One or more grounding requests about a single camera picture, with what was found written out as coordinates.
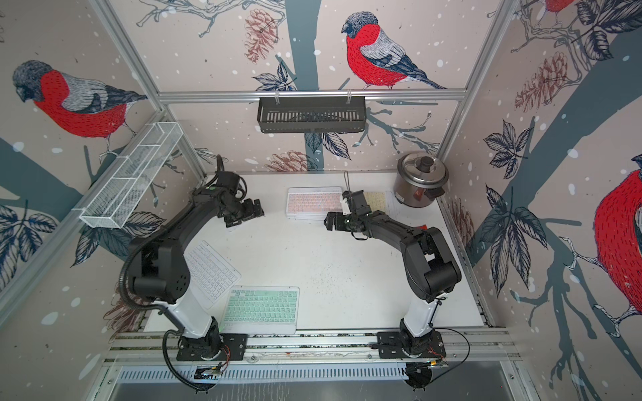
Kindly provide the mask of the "green keyboard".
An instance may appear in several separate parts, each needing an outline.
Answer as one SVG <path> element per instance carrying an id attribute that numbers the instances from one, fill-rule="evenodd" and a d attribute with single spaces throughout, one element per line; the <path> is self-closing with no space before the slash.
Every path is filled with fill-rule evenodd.
<path id="1" fill-rule="evenodd" d="M 298 287 L 232 287 L 220 330 L 247 335 L 295 334 L 299 294 Z"/>

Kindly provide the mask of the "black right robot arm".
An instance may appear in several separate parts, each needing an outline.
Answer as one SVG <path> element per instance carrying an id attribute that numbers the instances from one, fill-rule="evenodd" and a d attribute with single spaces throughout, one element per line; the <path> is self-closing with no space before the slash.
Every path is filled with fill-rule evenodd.
<path id="1" fill-rule="evenodd" d="M 349 212 L 329 212 L 324 225 L 329 231 L 360 233 L 363 240 L 383 241 L 401 253 L 406 279 L 415 298 L 400 328 L 378 332 L 373 349 L 381 359 L 444 359 L 441 334 L 434 327 L 444 295 L 461 282 L 461 269 L 442 232 L 436 227 L 411 227 L 381 211 L 371 210 L 362 190 L 342 194 Z"/>

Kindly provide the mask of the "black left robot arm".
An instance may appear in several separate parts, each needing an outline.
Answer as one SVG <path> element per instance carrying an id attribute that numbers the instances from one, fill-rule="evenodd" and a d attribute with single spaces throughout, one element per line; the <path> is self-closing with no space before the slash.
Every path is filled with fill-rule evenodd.
<path id="1" fill-rule="evenodd" d="M 120 271 L 119 291 L 132 310 L 157 310 L 173 325 L 180 361 L 240 361 L 245 334 L 223 334 L 219 323 L 202 307 L 190 288 L 192 274 L 185 251 L 213 218 L 226 227 L 263 216 L 259 200 L 247 197 L 244 178 L 219 171 L 192 192 L 188 204 L 167 224 L 146 238 L 133 240 Z"/>

